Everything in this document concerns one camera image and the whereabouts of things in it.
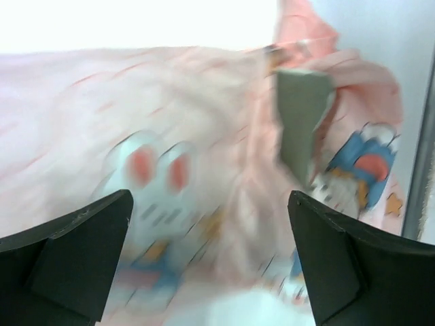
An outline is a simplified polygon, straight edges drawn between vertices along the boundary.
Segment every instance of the pink cloth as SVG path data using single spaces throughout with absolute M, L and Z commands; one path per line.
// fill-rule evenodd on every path
M 336 37 L 307 1 L 285 2 L 277 43 L 292 55 L 287 66 L 325 71 L 337 87 L 317 146 L 321 173 L 325 158 L 336 155 L 367 123 L 390 126 L 369 128 L 364 135 L 391 145 L 392 139 L 383 137 L 390 137 L 390 130 L 398 134 L 402 119 L 392 76 L 356 52 L 335 52 Z M 135 196 L 134 221 L 147 210 L 149 196 L 174 211 L 183 209 L 187 223 L 170 230 L 178 238 L 167 230 L 159 234 L 176 241 L 168 247 L 168 258 L 190 267 L 175 293 L 150 291 L 154 274 L 144 276 L 145 289 L 137 293 L 140 277 L 132 279 L 130 288 L 114 287 L 103 325 L 161 325 L 190 305 L 253 286 L 290 302 L 299 289 L 289 279 L 294 241 L 287 201 L 300 186 L 276 160 L 280 126 L 273 110 L 273 79 L 265 72 L 261 51 L 176 48 L 1 56 L 0 236 L 128 187 Z M 132 155 L 143 149 L 151 154 L 149 169 L 124 173 L 131 172 Z M 182 192 L 186 197 L 173 196 L 168 184 L 179 183 L 179 177 L 167 176 L 186 155 L 189 160 L 183 159 L 181 167 L 195 174 L 188 179 L 194 183 Z M 377 172 L 376 178 L 385 179 L 382 168 Z M 387 179 L 381 198 L 362 211 L 362 219 L 398 233 L 404 203 L 394 176 Z M 171 199 L 162 201 L 165 196 Z M 131 250 L 124 256 L 162 240 L 140 237 L 135 231 L 142 227 L 134 223 L 126 242 Z M 179 238 L 184 230 L 187 235 Z
M 336 86 L 333 109 L 319 131 L 322 134 L 317 142 L 317 161 L 322 152 L 336 153 L 353 132 L 361 131 L 367 123 L 391 128 L 397 138 L 396 151 L 403 118 L 399 85 L 385 67 L 362 60 L 357 51 L 337 51 L 337 37 L 337 32 L 317 16 L 307 0 L 283 0 L 277 44 L 291 58 L 283 66 L 328 73 Z M 372 136 L 382 137 L 382 132 Z M 362 213 L 361 218 L 399 234 L 404 210 L 404 195 L 391 175 L 377 205 Z

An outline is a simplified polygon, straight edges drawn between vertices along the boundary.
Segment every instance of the white surface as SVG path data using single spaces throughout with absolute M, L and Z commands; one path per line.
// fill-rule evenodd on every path
M 164 326 L 314 326 L 310 314 L 286 306 L 266 291 L 221 297 L 210 304 L 185 310 Z
M 0 53 L 272 42 L 276 0 L 13 0 L 0 10 Z
M 311 2 L 341 33 L 339 48 L 360 49 L 365 59 L 391 69 L 402 87 L 404 125 L 394 171 L 407 195 L 435 46 L 435 1 Z

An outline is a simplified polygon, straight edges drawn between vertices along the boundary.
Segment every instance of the cartoon character print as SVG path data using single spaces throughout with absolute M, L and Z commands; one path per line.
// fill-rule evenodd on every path
M 309 193 L 314 199 L 340 213 L 354 219 L 360 215 L 358 183 L 352 178 L 334 173 L 317 175 Z
M 125 267 L 118 266 L 114 278 L 105 314 L 122 308 L 127 310 L 139 310 L 146 312 L 163 311 L 171 303 L 179 286 L 179 276 L 164 271 L 166 265 L 149 268 L 146 261 L 143 268 L 141 264 Z
M 118 276 L 134 272 L 152 280 L 135 290 L 143 300 L 154 300 L 161 292 L 171 297 L 181 282 L 181 272 L 169 263 L 169 240 L 184 236 L 194 224 L 193 159 L 191 144 L 180 142 L 168 149 L 148 131 L 130 135 L 107 155 L 109 176 L 95 196 L 119 189 L 129 189 L 133 195 Z
M 389 124 L 367 123 L 354 132 L 330 161 L 326 175 L 341 180 L 343 192 L 355 193 L 359 213 L 381 198 L 391 172 L 399 136 Z
M 148 131 L 139 131 L 107 155 L 109 176 L 97 196 L 129 189 L 134 207 L 124 254 L 138 258 L 156 240 L 183 236 L 193 225 L 194 192 L 191 144 L 168 148 Z
M 385 207 L 385 214 L 392 214 L 395 217 L 399 217 L 403 207 L 403 200 L 399 198 L 397 193 L 391 193 L 387 198 L 387 206 Z

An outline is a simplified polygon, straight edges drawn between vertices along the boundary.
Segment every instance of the red dot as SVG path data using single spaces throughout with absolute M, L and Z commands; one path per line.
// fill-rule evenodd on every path
M 174 192 L 180 192 L 188 184 L 188 157 L 182 155 L 172 162 L 169 168 L 169 181 Z
M 141 147 L 128 157 L 128 165 L 133 180 L 145 187 L 154 178 L 154 153 Z

